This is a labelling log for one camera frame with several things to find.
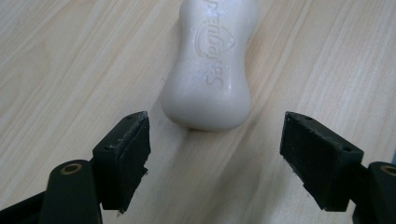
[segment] wooden table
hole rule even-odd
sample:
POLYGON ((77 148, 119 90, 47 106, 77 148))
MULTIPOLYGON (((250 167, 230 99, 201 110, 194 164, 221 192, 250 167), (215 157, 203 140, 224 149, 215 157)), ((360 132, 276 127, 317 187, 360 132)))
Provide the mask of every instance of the wooden table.
POLYGON ((0 208, 88 160, 124 116, 147 110, 152 152, 124 215, 105 223, 351 223, 320 211, 279 155, 285 111, 365 151, 396 148, 396 1, 261 0, 246 56, 253 106, 240 127, 189 131, 159 95, 176 61, 181 0, 0 3, 0 208))

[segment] soap bar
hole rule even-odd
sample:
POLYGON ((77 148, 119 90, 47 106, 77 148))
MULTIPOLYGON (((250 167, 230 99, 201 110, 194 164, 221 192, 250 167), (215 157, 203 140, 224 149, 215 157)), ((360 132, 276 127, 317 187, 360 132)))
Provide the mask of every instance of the soap bar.
POLYGON ((177 61, 161 104, 173 122, 192 129, 235 128, 250 110, 245 52, 256 27, 254 0, 185 0, 177 61))

